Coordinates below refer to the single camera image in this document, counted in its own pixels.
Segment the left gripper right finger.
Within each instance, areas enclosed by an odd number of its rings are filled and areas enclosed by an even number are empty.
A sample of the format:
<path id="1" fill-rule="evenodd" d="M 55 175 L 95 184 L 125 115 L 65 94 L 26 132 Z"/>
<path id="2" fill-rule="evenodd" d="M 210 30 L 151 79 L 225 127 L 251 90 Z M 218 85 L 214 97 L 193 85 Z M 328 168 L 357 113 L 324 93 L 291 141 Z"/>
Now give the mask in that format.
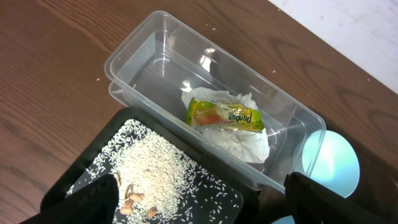
<path id="1" fill-rule="evenodd" d="M 299 172 L 288 174 L 284 187 L 287 208 L 295 223 L 389 223 Z"/>

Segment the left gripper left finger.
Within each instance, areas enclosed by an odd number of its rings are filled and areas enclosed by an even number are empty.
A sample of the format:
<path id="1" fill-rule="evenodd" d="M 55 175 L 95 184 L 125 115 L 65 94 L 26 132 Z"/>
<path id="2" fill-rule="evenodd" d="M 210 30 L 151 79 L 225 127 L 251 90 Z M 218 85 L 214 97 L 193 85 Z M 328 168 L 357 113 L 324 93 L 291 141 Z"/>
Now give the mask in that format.
<path id="1" fill-rule="evenodd" d="M 106 174 L 21 224 L 110 224 L 118 202 L 118 182 Z"/>

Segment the white rice leftovers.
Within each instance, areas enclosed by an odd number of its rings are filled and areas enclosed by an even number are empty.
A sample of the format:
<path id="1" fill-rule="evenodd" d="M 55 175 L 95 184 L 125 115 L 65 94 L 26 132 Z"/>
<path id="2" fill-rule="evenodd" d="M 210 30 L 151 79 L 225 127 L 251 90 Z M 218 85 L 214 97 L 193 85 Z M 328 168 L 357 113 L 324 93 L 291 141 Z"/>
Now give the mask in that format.
<path id="1" fill-rule="evenodd" d="M 68 189 L 105 174 L 119 185 L 113 223 L 234 223 L 243 196 L 136 119 L 127 120 Z"/>

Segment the white napkin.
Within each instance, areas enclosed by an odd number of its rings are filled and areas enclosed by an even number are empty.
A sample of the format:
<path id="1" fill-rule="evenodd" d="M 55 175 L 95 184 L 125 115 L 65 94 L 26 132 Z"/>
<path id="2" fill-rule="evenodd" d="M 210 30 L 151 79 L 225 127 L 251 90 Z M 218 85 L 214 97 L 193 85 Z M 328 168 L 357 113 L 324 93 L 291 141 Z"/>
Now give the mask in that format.
<path id="1" fill-rule="evenodd" d="M 192 98 L 239 103 L 248 108 L 258 109 L 251 93 L 246 95 L 240 93 L 234 96 L 228 91 L 198 87 L 182 93 L 182 101 L 185 107 L 188 107 Z M 208 142 L 244 162 L 262 164 L 269 157 L 270 146 L 265 129 L 261 133 L 231 129 L 201 129 L 199 132 Z"/>

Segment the yellow green snack wrapper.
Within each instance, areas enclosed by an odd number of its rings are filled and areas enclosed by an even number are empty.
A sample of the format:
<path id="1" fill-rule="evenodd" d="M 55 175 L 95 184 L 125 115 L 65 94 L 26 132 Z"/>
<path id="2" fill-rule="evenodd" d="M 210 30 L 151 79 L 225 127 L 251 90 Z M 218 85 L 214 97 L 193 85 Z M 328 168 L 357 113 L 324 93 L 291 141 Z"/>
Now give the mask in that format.
<path id="1" fill-rule="evenodd" d="M 185 123 L 200 129 L 231 129 L 257 133 L 261 133 L 265 128 L 259 110 L 239 103 L 196 98 L 192 98 L 188 105 Z"/>

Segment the dark blue plate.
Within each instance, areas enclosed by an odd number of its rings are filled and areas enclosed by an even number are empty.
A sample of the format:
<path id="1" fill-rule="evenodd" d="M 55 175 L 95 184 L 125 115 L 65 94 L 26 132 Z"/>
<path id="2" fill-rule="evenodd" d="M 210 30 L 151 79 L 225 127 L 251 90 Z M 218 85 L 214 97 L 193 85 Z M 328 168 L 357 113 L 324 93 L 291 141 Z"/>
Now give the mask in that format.
<path id="1" fill-rule="evenodd" d="M 295 224 L 295 221 L 294 221 L 293 216 L 290 215 L 290 216 L 279 218 L 279 219 L 275 220 L 274 222 L 272 222 L 271 224 Z"/>

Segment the light blue bowl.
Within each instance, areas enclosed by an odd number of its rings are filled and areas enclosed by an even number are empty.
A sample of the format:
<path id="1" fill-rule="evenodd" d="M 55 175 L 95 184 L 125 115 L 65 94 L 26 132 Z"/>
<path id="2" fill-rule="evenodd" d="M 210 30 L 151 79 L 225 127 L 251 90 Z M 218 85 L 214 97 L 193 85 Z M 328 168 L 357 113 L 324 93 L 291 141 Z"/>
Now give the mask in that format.
<path id="1" fill-rule="evenodd" d="M 298 162 L 294 171 L 307 174 L 309 178 L 347 198 L 357 188 L 360 168 L 357 155 L 351 144 L 340 134 L 325 131 L 321 144 L 321 131 L 315 131 L 297 146 L 294 155 Z"/>

